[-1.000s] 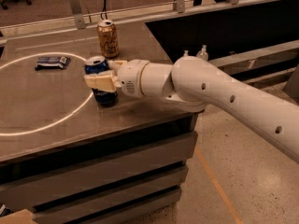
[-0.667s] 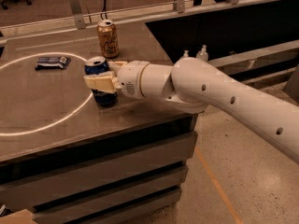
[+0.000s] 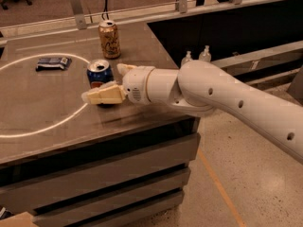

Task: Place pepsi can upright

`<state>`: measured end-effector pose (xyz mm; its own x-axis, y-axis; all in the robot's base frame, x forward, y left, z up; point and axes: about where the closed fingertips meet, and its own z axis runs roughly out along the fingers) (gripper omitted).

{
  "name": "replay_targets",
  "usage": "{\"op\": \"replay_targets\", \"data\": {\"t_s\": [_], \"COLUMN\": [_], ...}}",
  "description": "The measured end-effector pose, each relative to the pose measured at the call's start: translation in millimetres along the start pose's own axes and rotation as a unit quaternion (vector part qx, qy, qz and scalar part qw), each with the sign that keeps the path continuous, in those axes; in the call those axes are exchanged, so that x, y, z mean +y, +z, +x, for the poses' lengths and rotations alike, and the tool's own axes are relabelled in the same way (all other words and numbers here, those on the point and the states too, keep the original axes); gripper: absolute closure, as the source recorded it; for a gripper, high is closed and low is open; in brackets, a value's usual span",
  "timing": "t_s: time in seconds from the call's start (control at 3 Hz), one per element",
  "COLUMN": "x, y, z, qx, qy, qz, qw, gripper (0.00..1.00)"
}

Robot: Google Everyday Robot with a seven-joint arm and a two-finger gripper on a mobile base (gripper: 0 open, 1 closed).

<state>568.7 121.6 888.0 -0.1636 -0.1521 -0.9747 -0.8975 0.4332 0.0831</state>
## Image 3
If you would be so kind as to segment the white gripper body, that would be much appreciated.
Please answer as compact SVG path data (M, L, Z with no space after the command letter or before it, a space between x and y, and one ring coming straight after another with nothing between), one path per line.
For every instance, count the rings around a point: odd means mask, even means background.
M148 97L147 83L153 70L153 66L137 66L123 77L122 85L132 103L151 103Z

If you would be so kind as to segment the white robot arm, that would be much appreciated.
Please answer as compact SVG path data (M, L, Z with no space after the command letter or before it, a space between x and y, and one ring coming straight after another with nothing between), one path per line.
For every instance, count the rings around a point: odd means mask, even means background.
M202 117L220 109L291 155L303 160L303 108L253 88L207 61L179 69L120 63L122 82L110 81L82 94L88 104L163 103L183 114Z

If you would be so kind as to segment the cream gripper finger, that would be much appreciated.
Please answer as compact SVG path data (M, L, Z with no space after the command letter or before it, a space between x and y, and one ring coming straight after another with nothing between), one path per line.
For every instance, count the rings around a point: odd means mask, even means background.
M116 65L118 73L124 77L128 72L136 68L136 65L130 65L125 63L118 63Z
M114 80L84 92L81 98L85 103L92 105L120 104L126 99L126 93L123 86Z

